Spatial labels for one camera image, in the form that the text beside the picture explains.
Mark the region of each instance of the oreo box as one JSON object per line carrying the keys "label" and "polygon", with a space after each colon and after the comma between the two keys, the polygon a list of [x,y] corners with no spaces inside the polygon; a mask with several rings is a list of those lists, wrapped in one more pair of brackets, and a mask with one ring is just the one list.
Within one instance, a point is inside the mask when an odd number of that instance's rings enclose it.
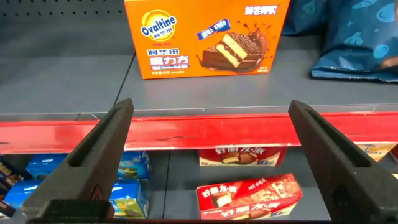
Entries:
{"label": "oreo box", "polygon": [[34,179],[44,180],[55,170],[68,154],[36,154],[28,163],[26,170]]}
{"label": "oreo box", "polygon": [[[18,182],[4,199],[8,209],[19,208],[29,195],[40,185],[41,180]],[[116,182],[109,199],[118,218],[146,218],[148,215],[148,200],[141,189],[138,180]]]}
{"label": "oreo box", "polygon": [[5,187],[0,187],[0,219],[11,218],[15,213],[15,209],[8,203],[4,202],[4,198],[8,193],[8,189]]}
{"label": "oreo box", "polygon": [[13,208],[19,208],[22,203],[39,187],[41,180],[27,180],[18,182],[7,194],[4,202]]}
{"label": "oreo box", "polygon": [[150,162],[146,151],[126,151],[123,153],[118,169],[118,179],[149,180]]}
{"label": "oreo box", "polygon": [[[36,154],[26,170],[34,179],[44,180],[55,170],[68,154]],[[146,151],[126,151],[123,153],[118,179],[149,179],[150,162]]]}
{"label": "oreo box", "polygon": [[109,201],[116,218],[147,218],[149,202],[138,180],[122,180],[112,188]]}

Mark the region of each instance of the chocolate cake image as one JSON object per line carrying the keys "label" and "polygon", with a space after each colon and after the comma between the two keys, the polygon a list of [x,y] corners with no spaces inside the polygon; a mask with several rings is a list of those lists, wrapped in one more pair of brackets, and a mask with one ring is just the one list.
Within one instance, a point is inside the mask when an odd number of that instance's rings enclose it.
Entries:
{"label": "chocolate cake image", "polygon": [[237,73],[255,70],[264,59],[265,34],[257,31],[246,34],[227,32],[216,45],[203,51],[202,67]]}
{"label": "chocolate cake image", "polygon": [[225,34],[216,49],[238,70],[252,68],[262,58],[261,49],[245,34]]}

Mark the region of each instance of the chocolate wafer bar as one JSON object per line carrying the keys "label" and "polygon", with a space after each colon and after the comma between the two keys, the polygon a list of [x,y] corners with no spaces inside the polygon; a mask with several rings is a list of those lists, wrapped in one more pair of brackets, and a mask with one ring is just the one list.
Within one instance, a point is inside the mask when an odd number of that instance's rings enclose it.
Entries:
{"label": "chocolate wafer bar", "polygon": [[229,32],[216,49],[228,59],[236,69],[245,69],[256,66],[262,59],[263,53],[259,46],[247,35]]}

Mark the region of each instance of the snack package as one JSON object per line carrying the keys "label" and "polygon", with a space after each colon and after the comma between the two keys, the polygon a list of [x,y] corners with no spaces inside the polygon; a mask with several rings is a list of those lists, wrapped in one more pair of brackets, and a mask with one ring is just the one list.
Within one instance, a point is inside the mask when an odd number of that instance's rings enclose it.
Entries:
{"label": "snack package", "polygon": [[326,15],[326,0],[291,0],[282,35],[323,34]]}
{"label": "snack package", "polygon": [[380,161],[395,146],[395,144],[358,144],[358,147],[376,162]]}
{"label": "snack package", "polygon": [[312,68],[312,77],[398,81],[396,0],[328,4],[326,42],[323,55]]}
{"label": "snack package", "polygon": [[398,146],[391,149],[390,155],[392,159],[398,164]]}
{"label": "snack package", "polygon": [[[55,170],[68,154],[36,154],[26,170],[34,179],[44,180]],[[118,169],[118,179],[142,179],[150,176],[150,162],[146,151],[125,151]]]}
{"label": "snack package", "polygon": [[35,154],[26,166],[26,170],[35,180],[44,180],[53,172],[68,154]]}
{"label": "snack package", "polygon": [[276,166],[286,153],[287,147],[221,147],[200,149],[201,166]]}
{"label": "snack package", "polygon": [[109,201],[116,218],[147,218],[149,202],[138,180],[115,183]]}
{"label": "snack package", "polygon": [[251,220],[288,215],[303,192],[292,174],[197,188],[200,218]]}
{"label": "snack package", "polygon": [[118,169],[118,179],[149,180],[150,161],[146,151],[126,151],[123,153]]}
{"label": "snack package", "polygon": [[22,174],[0,156],[0,188],[10,190],[16,182],[24,180]]}
{"label": "snack package", "polygon": [[[4,204],[8,206],[8,209],[13,210],[21,207],[41,182],[42,180],[18,182],[7,194]],[[148,216],[149,203],[138,180],[116,182],[109,201],[115,210],[116,218],[146,218]]]}
{"label": "snack package", "polygon": [[125,0],[143,79],[269,73],[289,0]]}

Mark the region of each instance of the chocolate pie box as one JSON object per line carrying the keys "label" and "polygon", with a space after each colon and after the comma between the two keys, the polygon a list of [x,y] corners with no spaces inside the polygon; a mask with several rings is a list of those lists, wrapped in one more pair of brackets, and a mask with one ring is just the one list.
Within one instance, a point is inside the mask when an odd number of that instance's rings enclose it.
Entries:
{"label": "chocolate pie box", "polygon": [[277,166],[287,147],[219,147],[200,149],[201,166]]}
{"label": "chocolate pie box", "polygon": [[125,0],[143,79],[271,72],[289,0]]}
{"label": "chocolate pie box", "polygon": [[200,218],[252,220],[288,215],[303,192],[292,174],[197,188]]}

